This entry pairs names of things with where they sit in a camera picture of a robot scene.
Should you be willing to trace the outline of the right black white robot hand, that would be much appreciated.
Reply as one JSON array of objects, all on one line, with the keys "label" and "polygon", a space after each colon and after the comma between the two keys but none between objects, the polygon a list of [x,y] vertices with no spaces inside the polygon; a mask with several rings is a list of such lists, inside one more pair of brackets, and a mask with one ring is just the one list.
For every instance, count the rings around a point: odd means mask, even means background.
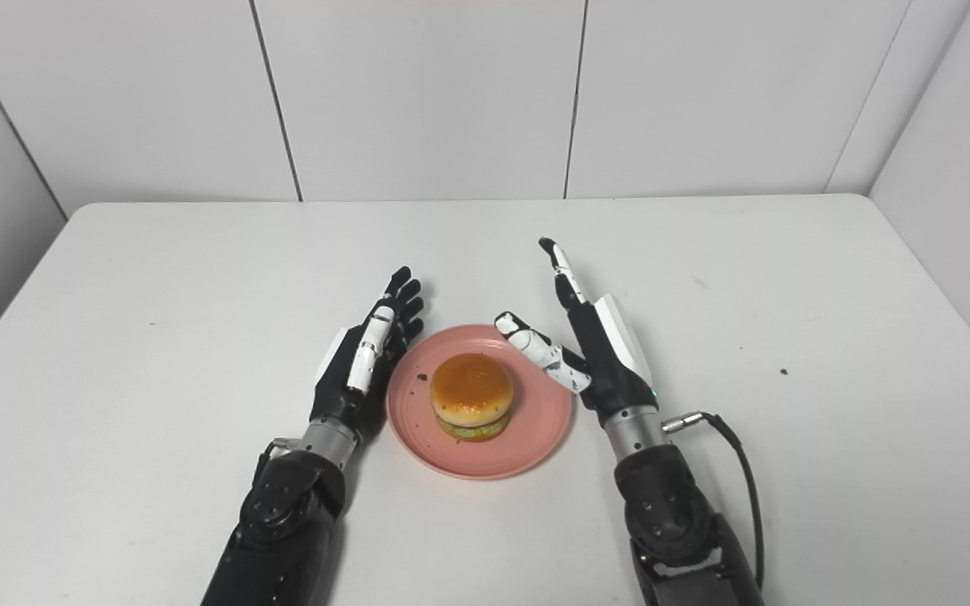
[{"label": "right black white robot hand", "polygon": [[493,321],[501,337],[554,382],[580,396],[600,423],[632,407],[658,410],[657,395],[647,376],[637,369],[636,350],[631,348],[630,333],[621,327],[619,311],[608,307],[605,298],[588,298],[554,239],[542,237],[538,244],[549,257],[556,298],[580,352],[552,340],[512,311]]}]

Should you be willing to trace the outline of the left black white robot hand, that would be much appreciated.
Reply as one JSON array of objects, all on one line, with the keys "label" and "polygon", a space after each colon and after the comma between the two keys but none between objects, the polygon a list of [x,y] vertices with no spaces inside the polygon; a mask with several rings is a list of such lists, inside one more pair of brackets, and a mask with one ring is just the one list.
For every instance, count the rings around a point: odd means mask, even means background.
[{"label": "left black white robot hand", "polygon": [[342,423],[361,438],[380,432],[387,418],[385,400],[394,368],[424,330],[420,292],[420,281],[408,266],[402,266],[365,320],[336,338],[333,354],[313,389],[312,422]]}]

